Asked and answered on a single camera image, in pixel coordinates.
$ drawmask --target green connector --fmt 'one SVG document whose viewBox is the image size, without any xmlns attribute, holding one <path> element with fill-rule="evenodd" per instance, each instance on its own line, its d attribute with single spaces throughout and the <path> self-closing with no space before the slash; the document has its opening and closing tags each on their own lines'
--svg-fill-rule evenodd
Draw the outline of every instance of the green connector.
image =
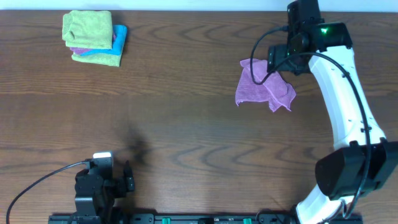
<svg viewBox="0 0 398 224">
<path fill-rule="evenodd" d="M 163 218 L 162 219 L 162 224 L 171 224 L 172 219 L 171 218 Z"/>
<path fill-rule="evenodd" d="M 251 224 L 251 218 L 244 218 L 243 224 Z"/>
</svg>

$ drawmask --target purple towel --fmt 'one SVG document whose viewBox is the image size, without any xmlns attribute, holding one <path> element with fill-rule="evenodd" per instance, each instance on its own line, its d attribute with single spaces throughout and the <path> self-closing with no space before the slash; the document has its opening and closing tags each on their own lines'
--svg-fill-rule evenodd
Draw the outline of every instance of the purple towel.
<svg viewBox="0 0 398 224">
<path fill-rule="evenodd" d="M 269 76 L 262 85 L 256 85 L 251 80 L 250 59 L 242 60 L 241 79 L 235 93 L 235 103 L 269 102 L 269 108 L 275 112 L 280 106 L 290 111 L 290 103 L 296 96 L 291 84 L 286 83 L 278 72 Z M 267 60 L 253 59 L 253 72 L 256 81 L 261 81 L 267 75 Z"/>
<path fill-rule="evenodd" d="M 116 40 L 116 35 L 114 33 L 112 35 L 112 40 L 113 41 Z M 81 47 L 70 47 L 69 49 L 71 51 L 73 51 L 75 54 L 78 54 L 78 55 L 86 53 L 86 52 L 89 52 L 89 51 L 92 50 L 92 49 L 85 49 L 85 48 L 81 48 Z"/>
</svg>

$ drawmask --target wood grain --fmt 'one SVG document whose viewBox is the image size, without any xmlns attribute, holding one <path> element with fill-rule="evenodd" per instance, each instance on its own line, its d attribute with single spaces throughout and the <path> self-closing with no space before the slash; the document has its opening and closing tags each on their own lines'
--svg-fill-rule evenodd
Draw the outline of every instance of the wood grain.
<svg viewBox="0 0 398 224">
<path fill-rule="evenodd" d="M 137 191 L 126 210 L 288 210 L 315 185 L 314 165 L 332 133 L 312 75 L 283 73 L 292 112 L 267 103 L 237 107 L 234 92 L 256 39 L 284 25 L 283 12 L 113 11 L 129 35 L 121 67 L 71 60 L 61 39 L 66 11 L 0 12 L 0 223 L 11 200 L 60 166 L 112 150 L 131 160 Z M 324 13 L 345 22 L 368 102 L 388 139 L 398 139 L 398 15 Z M 285 34 L 264 40 L 285 42 Z M 66 170 L 16 203 L 11 223 L 46 223 L 73 212 Z M 398 174 L 361 199 L 366 223 L 397 223 Z"/>
</svg>

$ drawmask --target blue towel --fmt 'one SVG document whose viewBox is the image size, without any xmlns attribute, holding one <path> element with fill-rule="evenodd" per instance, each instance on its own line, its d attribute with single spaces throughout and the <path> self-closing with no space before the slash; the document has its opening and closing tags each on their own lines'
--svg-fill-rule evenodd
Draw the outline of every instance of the blue towel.
<svg viewBox="0 0 398 224">
<path fill-rule="evenodd" d="M 112 49 L 93 49 L 87 51 L 80 56 L 87 56 L 97 53 L 105 53 L 105 54 L 112 54 L 112 55 L 121 55 L 123 51 L 124 41 L 126 40 L 127 35 L 127 27 L 124 25 L 113 25 L 113 32 L 116 35 L 116 40 L 112 43 Z"/>
</svg>

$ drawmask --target folded towel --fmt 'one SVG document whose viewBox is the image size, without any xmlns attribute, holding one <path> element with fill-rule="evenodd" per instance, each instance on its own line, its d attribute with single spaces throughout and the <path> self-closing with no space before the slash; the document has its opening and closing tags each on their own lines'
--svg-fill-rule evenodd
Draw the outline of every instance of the folded towel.
<svg viewBox="0 0 398 224">
<path fill-rule="evenodd" d="M 271 74 L 264 84 L 256 85 L 251 79 L 250 59 L 242 60 L 241 66 L 243 71 L 235 93 L 235 103 L 238 106 L 244 101 L 268 101 L 272 112 L 280 106 L 290 111 L 290 103 L 295 98 L 296 92 L 278 72 Z M 253 73 L 256 81 L 261 81 L 267 75 L 267 60 L 253 59 Z"/>
<path fill-rule="evenodd" d="M 115 40 L 116 40 L 116 35 L 113 33 L 112 41 L 115 41 Z M 82 54 L 82 53 L 94 50 L 94 49 L 86 49 L 86 48 L 82 48 L 82 47 L 70 47 L 69 49 L 71 51 L 73 51 L 74 53 L 79 54 L 79 55 Z"/>
<path fill-rule="evenodd" d="M 93 49 L 84 52 L 80 55 L 87 56 L 98 53 L 121 55 L 123 50 L 124 40 L 126 39 L 127 27 L 124 25 L 113 25 L 113 32 L 116 34 L 116 40 L 112 44 L 112 49 L 110 50 Z"/>
<path fill-rule="evenodd" d="M 67 47 L 112 49 L 109 11 L 76 11 L 63 15 L 62 39 Z"/>
<path fill-rule="evenodd" d="M 121 43 L 121 52 L 123 51 L 124 47 L 124 41 L 126 40 L 126 34 L 127 34 L 127 28 L 125 26 L 122 26 L 125 29 L 123 29 L 123 32 L 116 34 L 116 39 L 121 38 L 122 43 Z M 87 56 L 81 56 L 78 54 L 73 54 L 72 59 L 77 61 L 77 62 L 85 62 L 85 63 L 97 63 L 101 65 L 109 65 L 109 66 L 120 66 L 120 60 L 121 60 L 122 54 L 120 55 L 113 55 L 113 54 L 104 54 L 104 53 L 97 53 L 97 54 L 92 54 L 92 55 L 87 55 Z"/>
</svg>

